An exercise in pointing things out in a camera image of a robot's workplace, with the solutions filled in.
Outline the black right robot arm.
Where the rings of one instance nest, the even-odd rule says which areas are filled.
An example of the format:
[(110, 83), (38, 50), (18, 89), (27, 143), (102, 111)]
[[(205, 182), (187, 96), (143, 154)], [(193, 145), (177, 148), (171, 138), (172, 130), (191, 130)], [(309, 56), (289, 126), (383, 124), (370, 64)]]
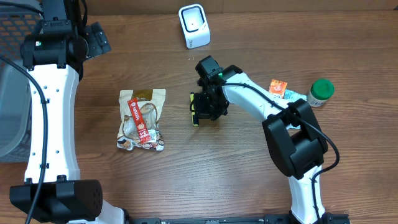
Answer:
[(192, 124), (217, 120), (230, 104), (242, 107), (261, 121), (271, 159), (289, 180), (289, 222), (327, 223), (318, 173), (328, 146), (310, 105), (303, 99), (290, 103), (272, 95), (239, 67), (222, 68), (212, 56), (200, 60), (195, 70), (202, 91), (190, 95)]

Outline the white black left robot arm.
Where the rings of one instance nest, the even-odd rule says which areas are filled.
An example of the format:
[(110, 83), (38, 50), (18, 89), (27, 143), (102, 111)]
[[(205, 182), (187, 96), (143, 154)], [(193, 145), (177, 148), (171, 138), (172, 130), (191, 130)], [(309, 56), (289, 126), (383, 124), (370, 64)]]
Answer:
[(22, 185), (10, 188), (27, 221), (129, 223), (127, 211), (103, 198), (100, 182), (83, 180), (75, 152), (74, 104), (83, 64), (110, 51), (86, 2), (42, 1), (41, 20), (20, 47), (19, 71), (31, 91), (31, 145)]

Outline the orange snack box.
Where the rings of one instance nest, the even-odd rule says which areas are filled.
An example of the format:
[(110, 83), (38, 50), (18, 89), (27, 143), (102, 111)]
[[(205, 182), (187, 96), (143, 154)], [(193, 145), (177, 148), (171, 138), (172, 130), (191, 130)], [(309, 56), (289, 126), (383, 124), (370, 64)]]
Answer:
[(286, 88), (287, 82), (272, 79), (269, 85), (269, 93), (279, 98), (284, 98)]

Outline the beige PanTree snack pouch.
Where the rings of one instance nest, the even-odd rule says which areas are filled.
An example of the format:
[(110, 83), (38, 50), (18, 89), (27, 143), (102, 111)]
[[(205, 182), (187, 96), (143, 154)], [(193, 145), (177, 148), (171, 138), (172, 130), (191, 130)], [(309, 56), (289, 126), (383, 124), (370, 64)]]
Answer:
[[(152, 151), (164, 150), (165, 142), (160, 133), (159, 121), (164, 107), (165, 97), (165, 89), (120, 91), (119, 110), (121, 115), (121, 124), (116, 141), (118, 148), (128, 151), (135, 148), (148, 149)], [(151, 140), (145, 144), (141, 144), (140, 142), (136, 125), (127, 103), (133, 98), (137, 98), (137, 104), (150, 134)]]

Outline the green lid jar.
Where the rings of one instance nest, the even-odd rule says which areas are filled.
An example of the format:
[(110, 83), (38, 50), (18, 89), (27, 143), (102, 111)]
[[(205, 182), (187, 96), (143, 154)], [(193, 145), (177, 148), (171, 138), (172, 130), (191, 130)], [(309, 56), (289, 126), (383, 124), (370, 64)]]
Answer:
[(331, 81), (327, 79), (318, 79), (315, 81), (307, 95), (307, 102), (312, 107), (322, 106), (329, 100), (335, 92), (335, 87)]

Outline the red Nescafe coffee stick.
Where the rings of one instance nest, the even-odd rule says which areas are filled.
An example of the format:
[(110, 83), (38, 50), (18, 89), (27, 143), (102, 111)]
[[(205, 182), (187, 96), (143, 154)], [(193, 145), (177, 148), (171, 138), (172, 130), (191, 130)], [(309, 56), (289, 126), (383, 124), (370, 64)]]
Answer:
[(139, 106), (137, 104), (137, 98), (133, 98), (129, 100), (128, 102), (129, 109), (132, 114), (132, 118), (134, 120), (134, 123), (136, 125), (137, 133), (140, 139), (141, 144), (145, 144), (151, 140), (150, 134), (148, 132), (146, 123), (142, 117), (141, 111), (139, 109)]

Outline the teal tissue pack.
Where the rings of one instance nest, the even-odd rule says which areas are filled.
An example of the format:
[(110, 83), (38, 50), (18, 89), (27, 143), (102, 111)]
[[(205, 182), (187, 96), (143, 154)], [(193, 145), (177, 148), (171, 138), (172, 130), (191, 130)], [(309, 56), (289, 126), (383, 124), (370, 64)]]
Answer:
[(297, 93), (293, 90), (285, 90), (284, 93), (284, 99), (287, 100), (289, 103), (296, 102), (299, 99), (303, 99), (304, 101), (307, 101), (307, 95), (303, 95), (300, 93)]

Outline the yellow black marker pen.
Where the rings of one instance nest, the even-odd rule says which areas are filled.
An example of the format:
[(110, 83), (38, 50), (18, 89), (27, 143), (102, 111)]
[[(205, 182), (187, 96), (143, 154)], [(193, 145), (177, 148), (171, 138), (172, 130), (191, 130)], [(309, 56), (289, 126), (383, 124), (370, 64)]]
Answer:
[(195, 110), (194, 110), (194, 105), (193, 105), (194, 95), (195, 95), (194, 92), (191, 92), (191, 94), (190, 94), (190, 111), (191, 111), (191, 115), (192, 115), (192, 124), (193, 124), (193, 126), (198, 126), (199, 125), (199, 121), (198, 121), (197, 115), (196, 115)]

